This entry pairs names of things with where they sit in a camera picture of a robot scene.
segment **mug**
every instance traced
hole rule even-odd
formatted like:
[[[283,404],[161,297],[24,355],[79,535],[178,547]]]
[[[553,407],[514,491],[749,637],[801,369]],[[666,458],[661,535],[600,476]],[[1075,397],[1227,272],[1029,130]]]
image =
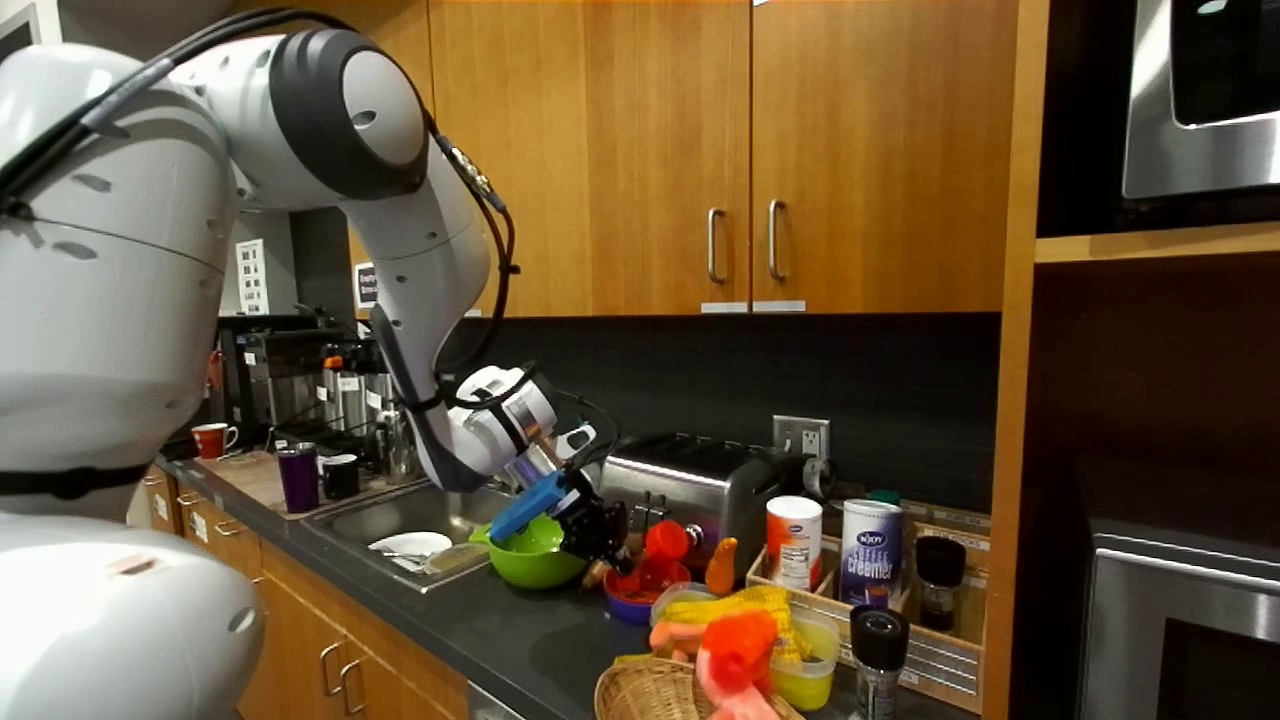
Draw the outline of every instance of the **mug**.
[[[191,438],[197,438],[197,450],[199,450],[204,458],[216,458],[216,454],[223,454],[226,449],[234,449],[240,428],[234,428],[234,424],[197,424],[197,428],[191,428]]]
[[[324,476],[324,499],[349,499],[360,491],[360,454],[355,450],[321,454],[321,476]]]

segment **coffee maker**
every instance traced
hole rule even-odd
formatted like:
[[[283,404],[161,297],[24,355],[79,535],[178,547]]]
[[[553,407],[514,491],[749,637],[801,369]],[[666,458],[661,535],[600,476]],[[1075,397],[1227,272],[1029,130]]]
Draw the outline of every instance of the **coffee maker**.
[[[240,449],[263,443],[274,432],[324,432],[314,400],[324,374],[324,349],[338,331],[321,316],[218,316],[216,349],[223,355],[213,410],[240,428]]]

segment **basket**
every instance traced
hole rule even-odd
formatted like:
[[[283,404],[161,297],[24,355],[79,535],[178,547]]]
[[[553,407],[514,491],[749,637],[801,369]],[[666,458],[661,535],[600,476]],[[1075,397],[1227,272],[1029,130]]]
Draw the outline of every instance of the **basket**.
[[[617,655],[595,678],[595,720],[702,720],[710,705],[690,663],[666,655]]]

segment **lower cabinet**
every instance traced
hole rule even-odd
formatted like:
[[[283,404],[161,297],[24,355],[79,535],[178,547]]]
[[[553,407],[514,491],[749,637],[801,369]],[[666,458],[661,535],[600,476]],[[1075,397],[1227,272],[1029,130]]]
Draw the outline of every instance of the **lower cabinet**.
[[[259,591],[263,650],[243,720],[460,720],[466,678],[364,603],[234,522],[197,491],[173,497],[178,535],[240,568]]]
[[[148,467],[140,481],[144,522],[153,530],[183,535],[183,513],[174,508],[174,481],[165,467]]]
[[[271,577],[259,581],[259,591],[268,645],[240,705],[243,720],[399,717],[399,675],[386,661]]]

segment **green bowl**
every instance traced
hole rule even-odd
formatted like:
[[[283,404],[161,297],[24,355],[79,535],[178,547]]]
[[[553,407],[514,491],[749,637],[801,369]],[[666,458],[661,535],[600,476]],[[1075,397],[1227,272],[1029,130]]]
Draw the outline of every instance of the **green bowl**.
[[[489,565],[511,588],[561,588],[589,568],[589,559],[561,552],[563,528],[545,513],[531,514],[507,544],[491,544],[489,528],[474,528],[471,544],[489,547]]]

